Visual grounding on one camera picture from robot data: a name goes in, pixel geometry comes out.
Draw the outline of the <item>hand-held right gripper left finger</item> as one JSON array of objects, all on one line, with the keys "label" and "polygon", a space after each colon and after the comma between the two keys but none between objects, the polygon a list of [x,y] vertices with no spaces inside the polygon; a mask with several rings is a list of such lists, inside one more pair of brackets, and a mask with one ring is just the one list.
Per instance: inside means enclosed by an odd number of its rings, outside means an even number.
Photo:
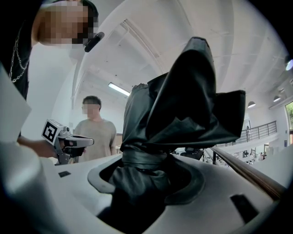
[{"label": "hand-held right gripper left finger", "polygon": [[72,195],[52,161],[0,144],[2,234],[117,234]]}]

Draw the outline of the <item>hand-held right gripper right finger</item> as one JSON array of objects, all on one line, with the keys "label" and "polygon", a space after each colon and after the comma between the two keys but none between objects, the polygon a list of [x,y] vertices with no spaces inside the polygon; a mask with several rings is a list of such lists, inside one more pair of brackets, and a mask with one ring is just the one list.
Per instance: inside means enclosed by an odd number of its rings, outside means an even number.
[{"label": "hand-held right gripper right finger", "polygon": [[204,188],[187,205],[167,206],[146,230],[148,234],[231,234],[245,225],[231,196],[244,195],[258,213],[267,212],[273,204],[267,194],[230,169],[176,158],[202,172]]}]

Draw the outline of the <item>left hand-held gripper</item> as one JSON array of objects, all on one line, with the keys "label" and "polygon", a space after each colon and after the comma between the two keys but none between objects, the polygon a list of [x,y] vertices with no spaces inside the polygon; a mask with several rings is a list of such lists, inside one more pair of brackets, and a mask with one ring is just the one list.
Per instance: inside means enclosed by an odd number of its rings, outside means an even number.
[{"label": "left hand-held gripper", "polygon": [[68,164],[70,159],[82,156],[85,147],[94,145],[94,139],[73,135],[68,126],[52,119],[47,119],[41,136],[53,146],[58,159],[56,165]]}]

